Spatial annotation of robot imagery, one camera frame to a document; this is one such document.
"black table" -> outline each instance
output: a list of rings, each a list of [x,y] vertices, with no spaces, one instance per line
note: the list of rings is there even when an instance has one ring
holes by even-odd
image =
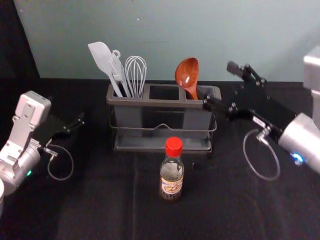
[[[240,85],[210,84],[220,87],[224,99]],[[281,177],[275,182],[257,178],[242,151],[244,135],[256,127],[250,122],[218,117],[213,155],[184,155],[183,198],[163,203],[158,187],[164,154],[112,151],[107,88],[103,80],[1,81],[0,147],[9,137],[19,96],[28,90],[53,96],[51,113],[63,120],[86,112],[86,125],[61,143],[75,161],[72,178],[58,182],[48,177],[44,157],[4,199],[1,240],[320,239],[320,176],[295,166],[273,144]],[[287,107],[311,114],[312,99],[301,83],[268,83],[267,91]],[[267,150],[251,142],[247,151],[259,171],[274,174]],[[55,165],[70,167],[67,160]]]

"glass bottle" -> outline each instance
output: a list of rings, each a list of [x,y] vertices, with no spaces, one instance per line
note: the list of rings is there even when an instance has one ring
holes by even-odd
[[[181,197],[185,167],[181,161],[183,143],[178,137],[170,137],[165,143],[165,159],[160,167],[160,196],[173,202]]]

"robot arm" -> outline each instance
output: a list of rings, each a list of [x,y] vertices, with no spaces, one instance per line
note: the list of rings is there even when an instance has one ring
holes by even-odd
[[[234,62],[228,63],[227,70],[242,78],[244,86],[219,110],[230,120],[242,118],[254,122],[262,128],[256,136],[258,140],[270,137],[291,154],[297,165],[306,163],[320,174],[320,47],[311,51],[304,63],[304,86],[312,92],[313,119],[267,96],[264,89],[267,81],[249,65],[239,67]],[[216,102],[217,99],[207,96],[203,107],[217,110]]]
[[[19,187],[40,161],[41,153],[46,152],[51,158],[58,155],[47,148],[49,141],[58,134],[68,136],[84,124],[83,114],[68,126],[49,115],[50,108],[51,102],[34,91],[19,98],[9,139],[0,151],[0,216],[4,196]]]

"brown ladle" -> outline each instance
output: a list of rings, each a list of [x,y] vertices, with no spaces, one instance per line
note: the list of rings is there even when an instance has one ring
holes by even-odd
[[[199,62],[195,57],[188,57],[176,67],[175,81],[184,90],[188,91],[194,100],[198,100],[197,82],[199,75]]]

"utensil holder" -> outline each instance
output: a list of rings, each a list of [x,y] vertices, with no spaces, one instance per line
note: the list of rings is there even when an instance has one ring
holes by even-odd
[[[216,86],[198,86],[199,100],[188,99],[176,84],[146,83],[142,98],[118,97],[108,87],[106,100],[110,108],[110,126],[114,130],[116,151],[151,151],[165,149],[168,137],[182,139],[184,152],[210,152],[215,115],[203,110],[205,95],[221,99]]]

